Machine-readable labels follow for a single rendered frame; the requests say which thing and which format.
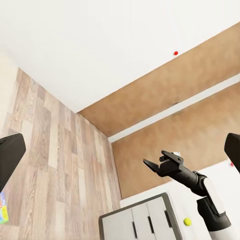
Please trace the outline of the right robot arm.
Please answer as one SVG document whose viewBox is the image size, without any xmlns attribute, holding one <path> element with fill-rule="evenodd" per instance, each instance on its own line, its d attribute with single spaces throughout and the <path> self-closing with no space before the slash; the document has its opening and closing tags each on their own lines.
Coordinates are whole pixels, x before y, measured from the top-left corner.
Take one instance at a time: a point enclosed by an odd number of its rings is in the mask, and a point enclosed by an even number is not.
<svg viewBox="0 0 240 240">
<path fill-rule="evenodd" d="M 204 219 L 211 240 L 240 240 L 212 180 L 196 170 L 186 168 L 180 152 L 162 150 L 161 153 L 160 167 L 147 159 L 143 162 L 160 177 L 169 176 L 202 197 L 197 200 L 197 210 Z"/>
</svg>

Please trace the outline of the tennis ball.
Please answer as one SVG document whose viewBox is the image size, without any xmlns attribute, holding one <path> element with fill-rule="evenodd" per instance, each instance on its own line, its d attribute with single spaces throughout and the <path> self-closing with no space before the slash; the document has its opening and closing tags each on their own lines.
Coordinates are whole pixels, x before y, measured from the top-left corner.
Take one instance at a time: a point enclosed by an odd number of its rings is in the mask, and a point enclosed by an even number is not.
<svg viewBox="0 0 240 240">
<path fill-rule="evenodd" d="M 186 217 L 183 221 L 183 223 L 187 226 L 190 227 L 192 225 L 192 221 L 190 218 Z"/>
</svg>

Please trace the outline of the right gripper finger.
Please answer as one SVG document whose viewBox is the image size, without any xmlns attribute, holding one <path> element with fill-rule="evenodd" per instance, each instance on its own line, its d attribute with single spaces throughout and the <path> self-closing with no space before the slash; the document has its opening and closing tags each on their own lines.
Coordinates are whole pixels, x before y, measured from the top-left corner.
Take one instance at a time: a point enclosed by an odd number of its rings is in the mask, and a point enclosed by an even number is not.
<svg viewBox="0 0 240 240">
<path fill-rule="evenodd" d="M 148 161 L 147 159 L 144 159 L 143 162 L 158 175 L 161 175 L 163 173 L 162 171 L 160 171 L 160 167 L 158 164 Z"/>
<path fill-rule="evenodd" d="M 171 152 L 168 152 L 168 151 L 165 151 L 165 150 L 162 150 L 161 153 L 166 156 L 171 163 L 174 163 L 176 165 L 179 165 L 181 164 L 181 156 L 178 156 L 174 153 L 171 153 Z"/>
</svg>

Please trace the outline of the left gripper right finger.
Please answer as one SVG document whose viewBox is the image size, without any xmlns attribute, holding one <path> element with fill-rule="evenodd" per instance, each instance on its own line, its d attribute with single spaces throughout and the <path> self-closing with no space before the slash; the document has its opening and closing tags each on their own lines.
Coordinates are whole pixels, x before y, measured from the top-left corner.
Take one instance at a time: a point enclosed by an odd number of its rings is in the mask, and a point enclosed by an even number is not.
<svg viewBox="0 0 240 240">
<path fill-rule="evenodd" d="M 225 145 L 224 151 L 229 157 L 230 163 L 240 173 L 240 135 L 235 133 L 229 133 Z"/>
</svg>

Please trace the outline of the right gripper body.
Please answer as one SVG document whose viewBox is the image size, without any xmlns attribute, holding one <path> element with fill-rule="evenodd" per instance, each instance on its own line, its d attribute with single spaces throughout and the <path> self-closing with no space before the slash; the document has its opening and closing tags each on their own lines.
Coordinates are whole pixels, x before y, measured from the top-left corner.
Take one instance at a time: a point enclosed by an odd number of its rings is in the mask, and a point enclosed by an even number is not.
<svg viewBox="0 0 240 240">
<path fill-rule="evenodd" d="M 173 178 L 175 181 L 184 184 L 185 182 L 188 181 L 191 172 L 183 164 L 184 164 L 183 158 L 181 158 L 181 164 L 179 165 L 171 163 L 170 160 L 163 162 L 159 167 L 159 170 L 163 173 L 160 174 L 159 176 L 160 177 L 169 176 Z"/>
</svg>

